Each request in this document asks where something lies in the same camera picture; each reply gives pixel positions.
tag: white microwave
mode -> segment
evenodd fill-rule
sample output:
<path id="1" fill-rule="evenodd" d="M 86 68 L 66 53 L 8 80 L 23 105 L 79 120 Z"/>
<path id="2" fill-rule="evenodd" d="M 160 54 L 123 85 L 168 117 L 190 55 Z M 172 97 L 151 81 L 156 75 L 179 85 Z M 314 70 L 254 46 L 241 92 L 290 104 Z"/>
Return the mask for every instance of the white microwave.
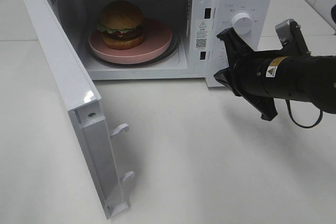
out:
<path id="1" fill-rule="evenodd" d="M 165 57 L 140 66 L 106 64 L 88 46 L 100 11 L 112 1 L 24 0 L 107 218 L 128 208 L 123 183 L 134 173 L 117 173 L 111 139 L 128 125 L 108 129 L 93 80 L 205 78 L 208 87 L 220 86 L 213 75 L 228 63 L 216 35 L 234 27 L 257 49 L 270 0 L 126 0 L 173 33 Z"/>

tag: open microwave door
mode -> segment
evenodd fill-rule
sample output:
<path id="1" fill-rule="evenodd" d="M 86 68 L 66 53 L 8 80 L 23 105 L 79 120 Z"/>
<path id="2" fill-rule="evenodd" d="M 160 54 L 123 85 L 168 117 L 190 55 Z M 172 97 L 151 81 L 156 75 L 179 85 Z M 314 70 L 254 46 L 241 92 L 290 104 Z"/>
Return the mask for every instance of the open microwave door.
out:
<path id="1" fill-rule="evenodd" d="M 134 173 L 118 176 L 111 144 L 128 125 L 108 130 L 101 96 L 56 18 L 53 0 L 24 2 L 109 219 L 128 207 L 122 183 Z"/>

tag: yellow warning sticker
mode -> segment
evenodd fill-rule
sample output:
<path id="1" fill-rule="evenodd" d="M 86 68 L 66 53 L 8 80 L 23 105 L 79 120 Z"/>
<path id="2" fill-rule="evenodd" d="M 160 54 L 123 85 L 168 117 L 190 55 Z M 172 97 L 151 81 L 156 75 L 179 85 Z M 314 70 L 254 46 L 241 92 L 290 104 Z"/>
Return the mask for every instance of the yellow warning sticker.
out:
<path id="1" fill-rule="evenodd" d="M 286 59 L 288 56 L 280 56 L 275 58 L 268 66 L 267 71 L 266 71 L 266 77 L 271 77 L 274 78 L 277 70 L 278 70 L 278 66 L 279 64 Z"/>
<path id="2" fill-rule="evenodd" d="M 284 60 L 286 59 L 288 56 L 280 56 L 280 57 L 277 57 L 275 58 L 271 64 L 269 65 L 269 67 L 277 67 L 279 66 L 279 64 Z"/>

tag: bottom bun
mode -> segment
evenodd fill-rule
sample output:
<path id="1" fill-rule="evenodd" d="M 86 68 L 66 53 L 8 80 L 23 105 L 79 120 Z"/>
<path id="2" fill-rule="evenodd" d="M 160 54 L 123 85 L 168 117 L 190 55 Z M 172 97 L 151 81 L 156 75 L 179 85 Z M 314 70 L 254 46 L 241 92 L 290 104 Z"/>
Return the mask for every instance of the bottom bun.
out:
<path id="1" fill-rule="evenodd" d="M 101 38 L 103 39 L 104 43 L 113 49 L 130 49 L 132 47 L 136 47 L 140 45 L 145 40 L 145 33 L 140 35 L 135 39 L 128 39 L 128 40 L 118 40 L 112 39 L 109 36 L 106 36 L 104 33 L 100 33 Z"/>

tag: sticker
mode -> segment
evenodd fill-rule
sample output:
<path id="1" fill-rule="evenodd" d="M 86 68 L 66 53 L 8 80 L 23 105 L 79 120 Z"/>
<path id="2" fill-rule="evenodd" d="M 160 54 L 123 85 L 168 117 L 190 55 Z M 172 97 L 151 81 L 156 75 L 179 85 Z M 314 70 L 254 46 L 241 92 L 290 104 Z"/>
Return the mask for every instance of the sticker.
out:
<path id="1" fill-rule="evenodd" d="M 211 19 L 197 19 L 195 21 L 195 48 L 206 50 L 208 48 L 208 35 L 212 28 Z"/>
<path id="2" fill-rule="evenodd" d="M 267 71 L 266 71 L 266 77 L 271 77 L 274 78 L 275 75 L 277 74 L 277 69 L 279 64 L 286 59 L 288 56 L 281 56 L 275 58 L 268 66 Z"/>

